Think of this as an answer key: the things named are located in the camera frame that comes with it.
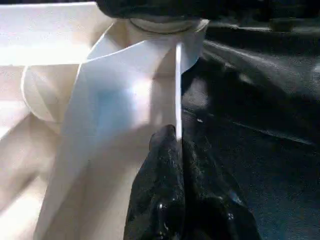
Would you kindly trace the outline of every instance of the black surface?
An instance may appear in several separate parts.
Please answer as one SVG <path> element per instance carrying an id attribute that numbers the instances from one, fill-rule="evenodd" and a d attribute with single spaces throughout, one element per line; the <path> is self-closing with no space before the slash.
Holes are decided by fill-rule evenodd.
<path id="1" fill-rule="evenodd" d="M 320 239 L 319 48 L 312 32 L 210 27 L 182 75 L 183 145 L 235 178 L 262 239 Z"/>

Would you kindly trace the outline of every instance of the gloved hand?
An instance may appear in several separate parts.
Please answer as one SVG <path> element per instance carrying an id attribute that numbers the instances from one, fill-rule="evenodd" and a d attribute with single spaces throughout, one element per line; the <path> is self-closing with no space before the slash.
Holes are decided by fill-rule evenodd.
<path id="1" fill-rule="evenodd" d="M 165 126 L 131 189 L 124 240 L 259 240 L 239 186 L 210 147 Z"/>

